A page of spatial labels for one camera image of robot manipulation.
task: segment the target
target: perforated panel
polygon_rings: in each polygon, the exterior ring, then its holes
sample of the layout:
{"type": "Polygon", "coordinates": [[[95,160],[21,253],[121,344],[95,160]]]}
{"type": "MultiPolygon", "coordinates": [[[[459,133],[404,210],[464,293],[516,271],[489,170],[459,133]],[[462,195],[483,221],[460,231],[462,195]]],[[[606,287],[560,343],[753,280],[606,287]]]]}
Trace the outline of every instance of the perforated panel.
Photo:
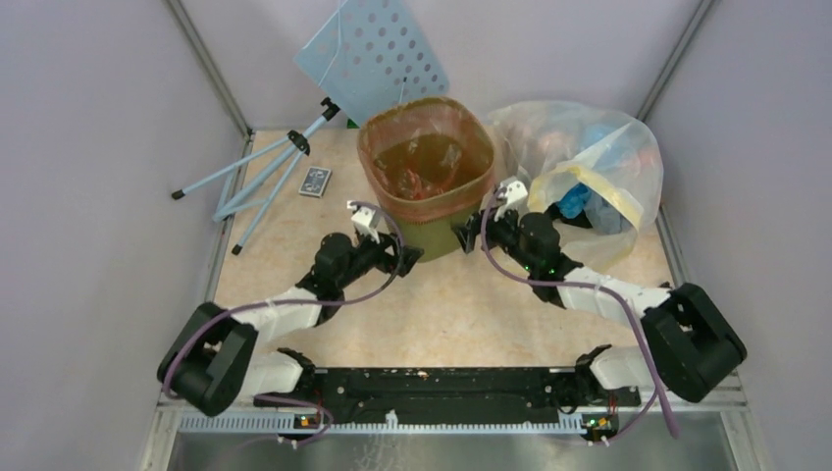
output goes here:
{"type": "Polygon", "coordinates": [[[279,433],[290,431],[294,415],[283,412],[226,412],[217,417],[201,413],[182,416],[180,432],[200,433],[279,433]]]}
{"type": "MultiPolygon", "coordinates": [[[[217,417],[205,417],[199,412],[186,412],[179,427],[181,433],[216,434],[314,434],[315,430],[293,429],[294,416],[285,412],[231,411],[217,417]]],[[[532,434],[561,435],[583,434],[583,415],[560,414],[560,420],[551,424],[476,424],[476,425],[411,425],[388,420],[385,424],[336,424],[330,434],[532,434]]]]}
{"type": "Polygon", "coordinates": [[[434,51],[397,0],[347,0],[294,62],[359,125],[448,89],[434,51]]]}

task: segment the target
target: green object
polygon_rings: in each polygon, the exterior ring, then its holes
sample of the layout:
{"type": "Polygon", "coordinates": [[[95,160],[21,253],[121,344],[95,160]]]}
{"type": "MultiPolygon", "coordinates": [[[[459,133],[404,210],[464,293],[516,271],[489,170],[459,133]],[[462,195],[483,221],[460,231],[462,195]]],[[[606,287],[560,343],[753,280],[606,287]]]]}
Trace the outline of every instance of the green object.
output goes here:
{"type": "Polygon", "coordinates": [[[423,263],[461,248],[451,228],[457,224],[464,225],[479,209],[480,205],[474,204],[444,218],[422,224],[408,223],[394,215],[391,216],[401,229],[405,243],[425,250],[425,254],[419,259],[419,263],[423,263]]]}

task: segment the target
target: blue tripod leg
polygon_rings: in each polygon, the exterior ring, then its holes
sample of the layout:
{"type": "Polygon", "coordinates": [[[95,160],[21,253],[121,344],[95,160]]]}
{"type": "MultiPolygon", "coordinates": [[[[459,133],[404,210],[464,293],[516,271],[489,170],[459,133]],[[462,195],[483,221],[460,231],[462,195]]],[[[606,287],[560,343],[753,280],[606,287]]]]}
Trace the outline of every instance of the blue tripod leg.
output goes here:
{"type": "MultiPolygon", "coordinates": [[[[308,128],[303,132],[303,136],[305,138],[309,138],[314,134],[317,130],[321,128],[324,124],[327,123],[327,117],[321,116],[317,120],[315,120],[308,128]]],[[[272,174],[274,174],[277,169],[283,164],[283,162],[288,159],[292,152],[295,150],[295,147],[291,146],[287,148],[280,157],[275,159],[274,162],[269,164],[263,171],[261,171],[254,180],[245,186],[245,188],[241,189],[220,211],[217,211],[217,214],[214,215],[214,221],[219,222],[225,219],[226,217],[230,216],[231,214],[239,211],[240,205],[243,201],[248,199],[257,189],[265,182],[272,174]]]]}
{"type": "Polygon", "coordinates": [[[208,177],[205,177],[204,179],[200,180],[199,182],[194,183],[190,186],[186,186],[183,189],[178,189],[178,190],[174,191],[171,194],[171,197],[173,197],[174,199],[182,199],[186,194],[194,191],[195,189],[198,189],[199,187],[211,182],[212,180],[218,179],[219,177],[225,175],[226,173],[228,173],[228,172],[230,172],[234,169],[237,169],[237,168],[251,162],[252,160],[256,159],[257,157],[260,157],[261,155],[280,147],[281,145],[285,144],[287,141],[288,141],[288,137],[284,137],[280,140],[272,142],[271,144],[267,145],[266,147],[263,147],[262,149],[258,150],[257,152],[255,152],[253,154],[249,154],[249,155],[245,156],[244,158],[242,158],[242,159],[234,162],[233,164],[229,165],[228,167],[226,167],[222,170],[219,170],[217,172],[214,172],[213,174],[209,175],[208,177]]]}
{"type": "Polygon", "coordinates": [[[294,146],[288,147],[284,152],[272,161],[265,169],[261,170],[254,180],[251,183],[247,184],[243,187],[240,191],[238,191],[232,199],[223,205],[222,208],[217,210],[217,213],[214,214],[214,222],[220,222],[223,219],[226,219],[231,214],[239,211],[243,207],[243,203],[246,199],[248,199],[255,191],[260,189],[260,186],[272,175],[274,174],[277,169],[284,164],[289,157],[291,157],[291,153],[295,150],[294,146]]]}
{"type": "Polygon", "coordinates": [[[266,214],[266,211],[269,209],[269,206],[272,205],[272,201],[275,200],[275,196],[277,196],[278,193],[281,191],[281,188],[284,186],[284,183],[286,183],[286,179],[288,179],[288,176],[291,174],[291,171],[294,170],[294,167],[297,166],[297,163],[300,162],[301,157],[303,157],[303,152],[298,152],[294,155],[294,159],[292,159],[291,163],[288,164],[288,168],[281,176],[281,179],[278,181],[278,184],[275,185],[275,189],[272,190],[272,193],[269,195],[269,198],[266,200],[266,202],[263,203],[262,206],[260,206],[260,210],[257,211],[257,216],[254,217],[254,220],[251,221],[251,224],[249,224],[248,228],[245,229],[245,233],[242,235],[237,245],[235,245],[232,249],[232,254],[238,255],[241,252],[242,247],[248,241],[248,238],[251,236],[251,233],[254,232],[254,228],[257,227],[257,224],[259,224],[260,220],[263,219],[263,215],[266,214]]]}

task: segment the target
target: trash can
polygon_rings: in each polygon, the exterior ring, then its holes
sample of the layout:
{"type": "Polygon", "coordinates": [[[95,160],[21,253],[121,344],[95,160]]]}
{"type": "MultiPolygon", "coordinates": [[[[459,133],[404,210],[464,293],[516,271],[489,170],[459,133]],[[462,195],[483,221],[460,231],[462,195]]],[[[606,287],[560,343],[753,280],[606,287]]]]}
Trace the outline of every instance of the trash can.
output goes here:
{"type": "Polygon", "coordinates": [[[494,147],[458,102],[428,97],[396,106],[358,134],[358,156],[379,200],[408,244],[435,260],[459,242],[452,225],[480,209],[494,186],[494,147]]]}

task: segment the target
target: white string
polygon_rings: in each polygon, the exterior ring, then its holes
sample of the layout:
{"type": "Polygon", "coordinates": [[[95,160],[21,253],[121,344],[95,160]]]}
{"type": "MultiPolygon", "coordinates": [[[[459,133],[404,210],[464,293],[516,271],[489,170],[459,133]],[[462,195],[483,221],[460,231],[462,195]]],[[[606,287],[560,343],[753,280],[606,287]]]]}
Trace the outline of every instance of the white string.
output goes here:
{"type": "Polygon", "coordinates": [[[341,7],[343,7],[343,3],[341,2],[341,0],[338,0],[338,9],[336,10],[336,13],[338,14],[338,48],[336,48],[336,53],[335,53],[335,55],[333,55],[333,60],[330,61],[330,65],[327,66],[327,69],[324,71],[324,74],[321,76],[321,79],[318,80],[318,86],[319,87],[321,86],[321,83],[323,83],[324,80],[327,78],[327,75],[330,73],[330,69],[333,67],[333,64],[336,61],[336,57],[340,53],[340,42],[341,42],[340,9],[341,9],[341,7]]]}

